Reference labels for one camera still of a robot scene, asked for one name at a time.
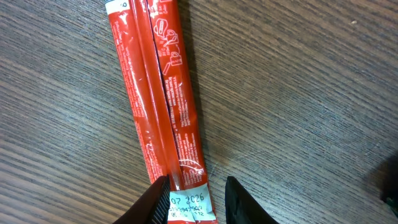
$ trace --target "plastic wrapper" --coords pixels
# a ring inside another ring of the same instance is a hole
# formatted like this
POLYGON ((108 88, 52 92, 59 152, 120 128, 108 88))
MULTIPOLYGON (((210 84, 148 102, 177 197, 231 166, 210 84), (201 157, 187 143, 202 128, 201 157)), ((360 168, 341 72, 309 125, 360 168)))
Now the plastic wrapper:
POLYGON ((176 0, 105 0, 153 183, 170 176, 168 223, 217 223, 176 0))

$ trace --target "brown wooden background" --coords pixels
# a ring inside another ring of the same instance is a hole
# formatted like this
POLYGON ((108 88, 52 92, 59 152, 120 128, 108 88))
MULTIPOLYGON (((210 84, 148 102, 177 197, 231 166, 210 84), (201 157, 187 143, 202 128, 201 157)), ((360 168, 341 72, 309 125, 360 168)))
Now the brown wooden background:
MULTIPOLYGON (((398 1, 180 1, 215 206, 397 223, 398 1)), ((0 1, 0 223, 111 223, 149 186, 101 0, 0 1)))

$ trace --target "white rectangle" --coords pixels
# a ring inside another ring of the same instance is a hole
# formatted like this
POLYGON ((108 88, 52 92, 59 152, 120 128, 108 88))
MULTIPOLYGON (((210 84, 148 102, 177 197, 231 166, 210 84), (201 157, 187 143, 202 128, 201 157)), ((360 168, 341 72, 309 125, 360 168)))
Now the white rectangle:
POLYGON ((130 9, 129 0, 112 0, 105 3, 106 13, 121 12, 130 9))
POLYGON ((193 189, 170 192, 168 221, 178 220, 185 222, 216 220, 207 184, 193 189))

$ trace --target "white label area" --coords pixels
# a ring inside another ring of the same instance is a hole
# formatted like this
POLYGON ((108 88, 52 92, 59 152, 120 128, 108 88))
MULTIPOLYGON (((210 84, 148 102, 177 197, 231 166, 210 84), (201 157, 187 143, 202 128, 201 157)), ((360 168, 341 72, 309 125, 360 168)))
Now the white label area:
POLYGON ((185 222, 216 220, 207 184, 193 189, 170 192, 168 221, 177 220, 185 222))
POLYGON ((121 12, 130 9, 129 0, 110 0, 105 3, 106 13, 121 12))

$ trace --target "wood grain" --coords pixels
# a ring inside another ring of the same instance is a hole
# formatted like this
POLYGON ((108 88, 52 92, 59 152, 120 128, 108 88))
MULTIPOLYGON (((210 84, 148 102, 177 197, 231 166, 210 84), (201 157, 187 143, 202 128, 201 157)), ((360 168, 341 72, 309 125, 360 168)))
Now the wood grain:
MULTIPOLYGON (((396 0, 183 1, 220 223, 233 175, 280 223, 396 223, 396 0)), ((102 1, 0 2, 0 223, 111 223, 149 186, 102 1)))

